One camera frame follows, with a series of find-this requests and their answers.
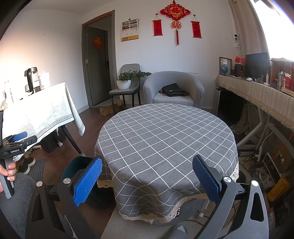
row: bottle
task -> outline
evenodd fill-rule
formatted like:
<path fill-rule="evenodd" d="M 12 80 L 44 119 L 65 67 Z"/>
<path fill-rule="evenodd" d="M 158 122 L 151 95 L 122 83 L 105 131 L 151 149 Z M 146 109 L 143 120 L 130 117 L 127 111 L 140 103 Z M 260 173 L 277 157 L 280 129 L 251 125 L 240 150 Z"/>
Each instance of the bottle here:
<path fill-rule="evenodd" d="M 266 73 L 266 83 L 270 83 L 270 76 L 268 75 L 268 72 Z"/>

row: white flower pot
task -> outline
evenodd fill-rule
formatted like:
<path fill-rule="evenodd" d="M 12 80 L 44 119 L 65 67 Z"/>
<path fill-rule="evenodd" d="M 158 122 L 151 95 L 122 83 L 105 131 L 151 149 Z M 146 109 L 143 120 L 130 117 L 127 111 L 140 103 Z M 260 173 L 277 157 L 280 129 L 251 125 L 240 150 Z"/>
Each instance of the white flower pot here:
<path fill-rule="evenodd" d="M 130 85 L 131 85 L 131 81 L 130 80 L 117 80 L 116 81 L 116 84 L 117 84 L 117 87 L 119 89 L 128 89 L 130 88 Z"/>

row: gray chair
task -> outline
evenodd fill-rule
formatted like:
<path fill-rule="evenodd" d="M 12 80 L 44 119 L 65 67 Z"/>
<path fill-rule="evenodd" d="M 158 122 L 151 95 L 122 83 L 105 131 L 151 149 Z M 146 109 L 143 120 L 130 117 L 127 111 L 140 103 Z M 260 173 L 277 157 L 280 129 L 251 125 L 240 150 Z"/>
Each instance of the gray chair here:
<path fill-rule="evenodd" d="M 129 71 L 139 71 L 140 66 L 139 64 L 126 64 L 123 65 L 121 68 L 121 73 L 124 72 L 129 72 Z M 134 95 L 138 93 L 138 100 L 139 100 L 139 105 L 141 105 L 141 99 L 140 99 L 140 79 L 139 78 L 134 78 L 131 80 L 131 85 L 129 89 L 126 90 L 120 90 L 120 89 L 115 89 L 111 90 L 109 92 L 109 95 L 111 96 L 111 102 L 112 102 L 112 107 L 113 111 L 115 112 L 115 107 L 114 107 L 114 101 L 113 101 L 113 96 L 115 95 L 122 95 L 123 96 L 123 105 L 126 108 L 126 101 L 125 101 L 125 95 L 132 95 L 132 107 L 134 107 L 135 104 L 135 99 Z"/>
<path fill-rule="evenodd" d="M 159 93 L 162 87 L 173 83 L 177 83 L 180 89 L 188 93 L 188 96 L 168 97 L 165 94 Z M 147 104 L 182 104 L 201 109 L 204 88 L 201 82 L 191 74 L 177 71 L 162 71 L 153 73 L 146 79 L 143 85 L 143 92 Z"/>

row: red paper decoration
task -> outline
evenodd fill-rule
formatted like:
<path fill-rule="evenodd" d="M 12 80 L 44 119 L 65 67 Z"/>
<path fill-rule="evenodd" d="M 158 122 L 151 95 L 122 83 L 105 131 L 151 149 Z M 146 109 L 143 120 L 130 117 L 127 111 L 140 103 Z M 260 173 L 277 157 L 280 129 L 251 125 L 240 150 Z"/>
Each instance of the red paper decoration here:
<path fill-rule="evenodd" d="M 172 4 L 166 6 L 164 9 L 161 9 L 160 13 L 172 18 L 175 21 L 178 21 L 186 15 L 189 15 L 191 12 L 173 1 Z"/>
<path fill-rule="evenodd" d="M 95 45 L 95 47 L 96 47 L 98 50 L 100 50 L 101 47 L 103 46 L 103 42 L 102 42 L 102 40 L 101 40 L 100 37 L 96 37 L 96 38 L 94 39 L 94 41 L 93 41 L 93 44 Z"/>
<path fill-rule="evenodd" d="M 181 23 L 179 21 L 173 21 L 171 23 L 172 28 L 176 28 L 176 38 L 177 38 L 177 45 L 179 44 L 179 32 L 178 28 L 180 29 L 182 27 Z"/>
<path fill-rule="evenodd" d="M 202 38 L 199 22 L 198 21 L 191 21 L 191 22 L 192 22 L 192 29 L 193 29 L 193 37 Z"/>
<path fill-rule="evenodd" d="M 246 63 L 246 59 L 245 59 L 245 57 L 241 58 L 241 63 L 242 63 L 243 65 L 245 65 L 245 63 Z"/>
<path fill-rule="evenodd" d="M 235 62 L 236 62 L 236 63 L 240 63 L 240 61 L 241 61 L 241 58 L 238 57 L 238 56 L 236 56 L 236 58 L 235 58 Z"/>
<path fill-rule="evenodd" d="M 154 36 L 162 36 L 161 20 L 153 20 Z"/>

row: computer monitor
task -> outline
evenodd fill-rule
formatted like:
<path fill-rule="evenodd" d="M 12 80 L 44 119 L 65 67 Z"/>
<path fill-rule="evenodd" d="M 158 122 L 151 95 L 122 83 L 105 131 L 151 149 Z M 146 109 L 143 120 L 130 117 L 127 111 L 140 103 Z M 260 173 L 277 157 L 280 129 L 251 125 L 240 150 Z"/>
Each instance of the computer monitor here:
<path fill-rule="evenodd" d="M 263 75 L 263 81 L 265 82 L 269 65 L 268 52 L 246 55 L 245 76 L 256 79 Z"/>

